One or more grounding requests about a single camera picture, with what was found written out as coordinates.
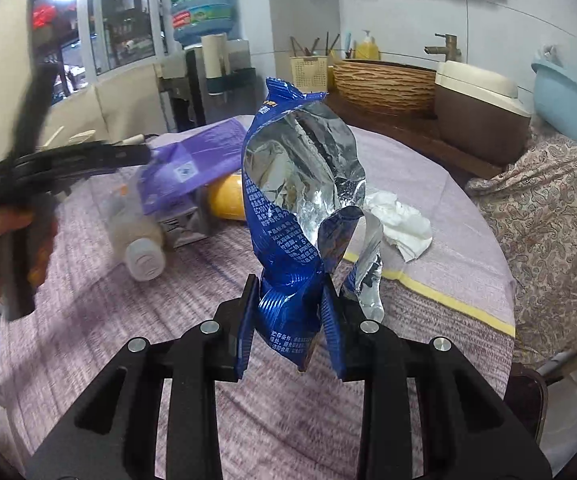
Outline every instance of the silver screw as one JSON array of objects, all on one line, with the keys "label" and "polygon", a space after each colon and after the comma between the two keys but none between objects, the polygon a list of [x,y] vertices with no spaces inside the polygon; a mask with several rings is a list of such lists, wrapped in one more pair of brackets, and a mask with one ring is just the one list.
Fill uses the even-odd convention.
[{"label": "silver screw", "polygon": [[219,323],[217,321],[205,321],[200,325],[200,330],[203,334],[214,334],[219,330]]},{"label": "silver screw", "polygon": [[146,339],[135,337],[128,342],[128,350],[131,352],[141,352],[146,348]]},{"label": "silver screw", "polygon": [[451,350],[451,342],[445,337],[438,337],[433,340],[433,346],[440,352],[448,352]]},{"label": "silver screw", "polygon": [[360,330],[366,334],[374,334],[379,330],[379,324],[371,319],[360,323]]}]

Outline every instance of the torn foil packaging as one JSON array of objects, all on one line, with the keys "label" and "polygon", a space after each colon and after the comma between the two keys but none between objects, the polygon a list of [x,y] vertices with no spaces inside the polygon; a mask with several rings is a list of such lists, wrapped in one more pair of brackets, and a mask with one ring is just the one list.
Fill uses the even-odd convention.
[{"label": "torn foil packaging", "polygon": [[[366,177],[355,137],[323,104],[325,94],[302,94],[273,78],[267,87],[242,149],[244,209],[264,266],[256,329],[305,370],[322,324],[325,276],[337,268],[364,215]],[[381,223],[367,216],[364,249],[344,285],[344,294],[377,321],[384,316],[381,237]],[[331,340],[336,331],[325,332],[329,351],[339,348]]]}]

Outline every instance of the purple plastic package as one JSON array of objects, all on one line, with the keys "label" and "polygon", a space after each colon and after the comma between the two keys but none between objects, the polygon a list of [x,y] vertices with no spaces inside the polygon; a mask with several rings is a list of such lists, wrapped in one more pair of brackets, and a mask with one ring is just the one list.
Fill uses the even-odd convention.
[{"label": "purple plastic package", "polygon": [[169,209],[198,187],[242,168],[245,136],[242,124],[229,119],[181,142],[154,148],[137,181],[144,214]]}]

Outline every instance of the white label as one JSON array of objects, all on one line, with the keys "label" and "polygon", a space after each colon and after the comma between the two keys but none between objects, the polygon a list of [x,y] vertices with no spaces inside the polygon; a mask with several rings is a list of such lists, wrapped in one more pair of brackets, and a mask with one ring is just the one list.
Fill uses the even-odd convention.
[{"label": "white label", "polygon": [[175,168],[175,174],[180,182],[186,182],[188,179],[194,177],[199,173],[198,167],[192,160],[185,162],[181,166]]}]

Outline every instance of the yellow stripe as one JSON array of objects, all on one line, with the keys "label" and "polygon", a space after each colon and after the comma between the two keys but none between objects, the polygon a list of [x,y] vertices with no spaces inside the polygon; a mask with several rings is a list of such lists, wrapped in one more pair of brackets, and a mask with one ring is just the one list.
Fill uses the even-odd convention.
[{"label": "yellow stripe", "polygon": [[[348,251],[344,254],[344,259],[350,262],[357,262],[358,255],[349,253]],[[425,298],[429,298],[430,300],[437,301],[438,303],[443,304],[453,310],[457,310],[462,314],[466,314],[467,316],[474,317],[475,319],[486,323],[488,326],[499,330],[502,333],[510,335],[511,337],[515,337],[515,327],[504,321],[500,321],[495,316],[491,316],[488,312],[481,310],[475,306],[469,305],[468,303],[464,303],[463,301],[456,300],[455,298],[451,298],[446,294],[442,294],[430,286],[424,285],[424,283],[416,282],[414,279],[406,276],[404,271],[402,270],[383,270],[382,277],[386,278],[387,280],[396,280],[406,288],[410,288],[412,291],[417,292],[419,295],[424,296]]]}]

